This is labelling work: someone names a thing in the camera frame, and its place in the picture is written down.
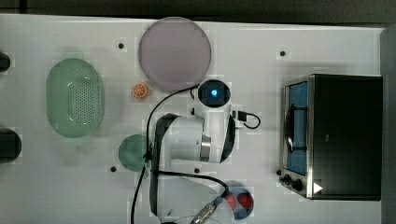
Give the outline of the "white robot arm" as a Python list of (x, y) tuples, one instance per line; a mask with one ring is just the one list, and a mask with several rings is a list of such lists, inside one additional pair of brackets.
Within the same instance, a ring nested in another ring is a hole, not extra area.
[(212, 224), (232, 220), (228, 210), (217, 210), (229, 192), (224, 182), (172, 169), (173, 161), (220, 164), (229, 158), (236, 131), (231, 98), (227, 84), (209, 79), (194, 93), (191, 118), (168, 113), (156, 121), (149, 202), (151, 213), (162, 224)]

